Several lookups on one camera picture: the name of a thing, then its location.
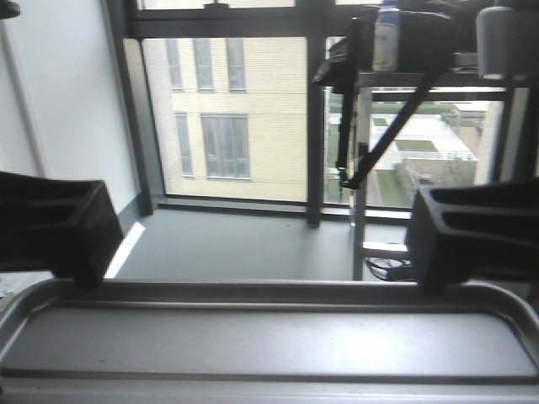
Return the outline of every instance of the building window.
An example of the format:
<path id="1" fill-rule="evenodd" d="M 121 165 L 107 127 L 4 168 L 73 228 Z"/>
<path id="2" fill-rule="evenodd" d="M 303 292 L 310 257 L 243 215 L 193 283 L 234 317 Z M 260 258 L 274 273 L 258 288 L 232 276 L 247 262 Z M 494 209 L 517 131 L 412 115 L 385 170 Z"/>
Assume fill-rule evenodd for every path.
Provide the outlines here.
<path id="1" fill-rule="evenodd" d="M 247 116 L 202 115 L 208 177 L 249 178 Z"/>
<path id="2" fill-rule="evenodd" d="M 243 61 L 243 39 L 227 38 L 228 87 L 230 90 L 245 90 L 245 64 Z"/>
<path id="3" fill-rule="evenodd" d="M 178 128 L 179 152 L 182 157 L 182 171 L 185 177 L 192 177 L 191 145 L 189 143 L 189 132 L 187 131 L 185 114 L 176 114 L 176 127 Z"/>
<path id="4" fill-rule="evenodd" d="M 172 89 L 181 90 L 183 86 L 182 75 L 179 69 L 178 40 L 166 39 L 165 46 L 167 48 L 168 74 L 170 76 L 170 84 L 172 86 Z"/>
<path id="5" fill-rule="evenodd" d="M 196 79 L 199 90 L 213 90 L 213 74 L 211 73 L 211 50 L 209 38 L 194 38 Z"/>

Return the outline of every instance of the cable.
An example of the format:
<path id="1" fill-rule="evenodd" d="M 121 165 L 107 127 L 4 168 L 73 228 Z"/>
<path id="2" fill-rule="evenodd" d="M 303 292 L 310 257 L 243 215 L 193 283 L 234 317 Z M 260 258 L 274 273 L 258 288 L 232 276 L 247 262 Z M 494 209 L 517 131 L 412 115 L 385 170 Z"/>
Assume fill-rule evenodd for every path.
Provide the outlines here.
<path id="1" fill-rule="evenodd" d="M 372 276 L 387 282 L 412 282 L 415 277 L 412 264 L 404 259 L 365 258 Z"/>

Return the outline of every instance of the grass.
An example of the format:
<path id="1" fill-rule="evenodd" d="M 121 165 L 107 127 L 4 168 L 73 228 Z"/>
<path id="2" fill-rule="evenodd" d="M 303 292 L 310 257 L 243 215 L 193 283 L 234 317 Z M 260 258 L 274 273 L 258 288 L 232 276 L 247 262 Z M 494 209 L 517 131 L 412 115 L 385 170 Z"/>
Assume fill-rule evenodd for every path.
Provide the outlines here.
<path id="1" fill-rule="evenodd" d="M 342 94 L 333 94 L 329 95 L 329 112 L 331 114 L 340 114 L 343 106 L 343 96 Z"/>
<path id="2" fill-rule="evenodd" d="M 326 180 L 326 197 L 324 202 L 347 205 L 350 202 L 350 190 L 340 188 L 338 179 L 328 179 Z"/>
<path id="3" fill-rule="evenodd" d="M 402 102 L 372 103 L 373 114 L 398 114 L 403 107 Z M 421 104 L 416 114 L 450 114 L 453 111 L 451 104 Z"/>
<path id="4" fill-rule="evenodd" d="M 337 153 L 339 152 L 339 126 L 329 126 L 329 139 L 328 139 L 328 160 L 326 164 L 330 167 L 335 165 L 337 160 Z"/>
<path id="5" fill-rule="evenodd" d="M 396 170 L 375 170 L 384 206 L 407 206 Z"/>
<path id="6" fill-rule="evenodd" d="M 395 140 L 398 150 L 410 150 L 410 151 L 427 151 L 427 152 L 436 152 L 434 143 L 432 141 L 408 141 L 408 140 Z"/>
<path id="7" fill-rule="evenodd" d="M 375 118 L 373 121 L 375 126 L 387 126 L 387 121 L 383 118 Z"/>

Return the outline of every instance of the glass pane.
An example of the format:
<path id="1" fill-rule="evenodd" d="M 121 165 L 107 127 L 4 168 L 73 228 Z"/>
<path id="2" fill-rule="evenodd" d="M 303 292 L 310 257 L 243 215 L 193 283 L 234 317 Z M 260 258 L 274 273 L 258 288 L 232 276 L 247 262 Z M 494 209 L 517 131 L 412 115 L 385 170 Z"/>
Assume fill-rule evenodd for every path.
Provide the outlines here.
<path id="1" fill-rule="evenodd" d="M 234 158 L 234 133 L 232 119 L 221 118 L 219 140 L 221 141 L 221 158 L 229 160 Z"/>
<path id="2" fill-rule="evenodd" d="M 142 5 L 146 9 L 193 9 L 204 8 L 205 4 L 213 3 L 213 0 L 143 0 Z M 294 7 L 296 0 L 222 0 L 230 8 L 267 8 L 267 7 Z"/>
<path id="3" fill-rule="evenodd" d="M 208 161 L 207 164 L 208 169 L 208 177 L 220 177 L 221 176 L 221 168 L 219 165 L 219 162 L 216 161 Z"/>
<path id="4" fill-rule="evenodd" d="M 167 47 L 167 58 L 169 65 L 178 65 L 178 41 L 176 39 L 165 40 L 165 46 Z"/>
<path id="5" fill-rule="evenodd" d="M 230 92 L 225 38 L 207 41 L 211 52 L 206 61 L 209 59 L 214 86 L 210 93 L 199 89 L 196 41 L 178 39 L 182 92 L 170 88 L 163 40 L 143 41 L 166 191 L 179 195 L 305 201 L 306 40 L 285 37 L 241 41 L 247 87 L 244 93 Z M 171 138 L 174 134 L 178 139 L 176 125 L 171 131 L 168 124 L 170 119 L 175 124 L 175 112 L 184 114 L 189 128 L 191 178 L 176 174 L 180 147 Z M 218 184 L 215 177 L 221 178 Z"/>
<path id="6" fill-rule="evenodd" d="M 179 67 L 171 66 L 168 69 L 168 72 L 170 74 L 170 85 L 172 88 L 182 88 L 182 77 L 179 72 Z"/>
<path id="7" fill-rule="evenodd" d="M 210 39 L 193 39 L 193 50 L 195 52 L 196 76 L 199 88 L 213 89 Z"/>
<path id="8" fill-rule="evenodd" d="M 372 105 L 371 147 L 402 105 Z M 410 208 L 421 184 L 488 182 L 500 113 L 498 101 L 423 103 L 370 174 L 367 204 Z"/>
<path id="9" fill-rule="evenodd" d="M 248 158 L 248 138 L 247 138 L 247 120 L 235 119 L 234 120 L 234 145 L 237 159 Z"/>
<path id="10" fill-rule="evenodd" d="M 190 158 L 182 157 L 182 168 L 184 170 L 184 175 L 193 175 L 193 166 L 191 165 Z"/>
<path id="11" fill-rule="evenodd" d="M 189 133 L 187 132 L 187 121 L 184 116 L 176 116 L 178 126 L 179 148 L 182 157 L 191 156 L 191 146 L 189 143 Z"/>
<path id="12" fill-rule="evenodd" d="M 228 81 L 230 89 L 245 89 L 243 40 L 227 38 Z"/>
<path id="13" fill-rule="evenodd" d="M 331 37 L 326 41 L 326 50 L 337 43 L 341 38 Z M 339 124 L 341 120 L 341 108 L 343 98 L 341 94 L 334 94 L 332 88 L 325 88 L 325 165 L 324 165 L 324 196 L 326 204 L 349 205 L 350 190 L 339 186 L 339 175 L 335 162 L 339 150 Z"/>

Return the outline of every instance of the cream building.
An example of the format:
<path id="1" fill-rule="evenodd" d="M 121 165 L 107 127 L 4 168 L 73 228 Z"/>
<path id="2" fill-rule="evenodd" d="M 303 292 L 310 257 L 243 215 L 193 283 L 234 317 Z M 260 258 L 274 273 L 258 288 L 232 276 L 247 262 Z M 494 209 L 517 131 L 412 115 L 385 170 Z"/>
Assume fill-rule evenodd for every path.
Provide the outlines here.
<path id="1" fill-rule="evenodd" d="M 146 40 L 169 194 L 306 199 L 304 38 Z"/>

